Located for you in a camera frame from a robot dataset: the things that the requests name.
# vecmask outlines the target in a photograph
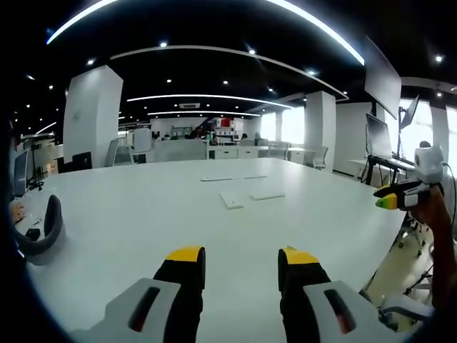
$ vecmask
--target hand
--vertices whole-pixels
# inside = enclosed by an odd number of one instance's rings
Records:
[[[24,205],[22,205],[20,202],[11,204],[9,207],[9,213],[13,219],[14,224],[20,222],[25,217]]]
[[[451,226],[451,218],[438,186],[430,188],[430,197],[413,207],[411,214],[420,223],[427,224],[432,231],[441,227]]]

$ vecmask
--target desk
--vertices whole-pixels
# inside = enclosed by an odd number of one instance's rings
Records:
[[[264,174],[200,182],[201,177]],[[284,198],[249,192],[283,187]],[[61,200],[67,241],[45,267],[28,264],[45,305],[66,330],[88,329],[105,305],[167,254],[206,248],[206,289],[197,341],[285,343],[278,250],[317,256],[328,275],[359,291],[378,268],[404,218],[375,207],[372,188],[279,159],[222,159],[114,166],[59,174],[44,190]],[[229,211],[219,193],[238,192]]]

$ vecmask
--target person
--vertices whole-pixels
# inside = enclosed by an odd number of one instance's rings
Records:
[[[209,145],[219,145],[219,140],[215,134],[213,134],[213,139],[209,142]]]
[[[412,216],[430,227],[433,233],[432,305],[436,309],[442,308],[446,305],[453,283],[457,281],[457,262],[453,247],[452,220],[439,186],[431,187],[430,197],[410,210]]]
[[[256,132],[256,134],[254,136],[254,145],[258,146],[258,141],[260,141],[261,139],[262,139],[262,137],[260,136],[260,134],[258,132]]]

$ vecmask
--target floor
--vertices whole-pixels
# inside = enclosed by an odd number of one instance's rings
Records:
[[[353,179],[345,174],[334,174]],[[368,295],[376,306],[379,307],[384,298],[389,295],[403,294],[432,265],[428,255],[428,246],[433,242],[433,235],[424,227],[419,232],[419,237],[421,241],[426,241],[426,245],[420,248],[421,256],[418,257],[418,242],[414,237],[408,236],[401,240],[402,248],[399,247],[398,242],[400,241],[398,241],[383,260],[367,289]],[[431,304],[431,295],[427,290],[413,289],[408,296],[423,304]],[[410,319],[401,315],[394,315],[394,318],[398,321],[399,331],[411,331],[414,325],[421,324],[412,323]]]

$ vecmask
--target white cabinet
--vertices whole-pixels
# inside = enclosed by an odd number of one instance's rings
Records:
[[[238,158],[237,149],[234,146],[228,146],[225,149],[216,149],[214,151],[214,159],[236,159]]]
[[[254,146],[240,146],[238,148],[239,159],[256,159],[258,157],[258,149]]]
[[[305,152],[304,151],[290,151],[289,161],[298,164],[304,164]]]

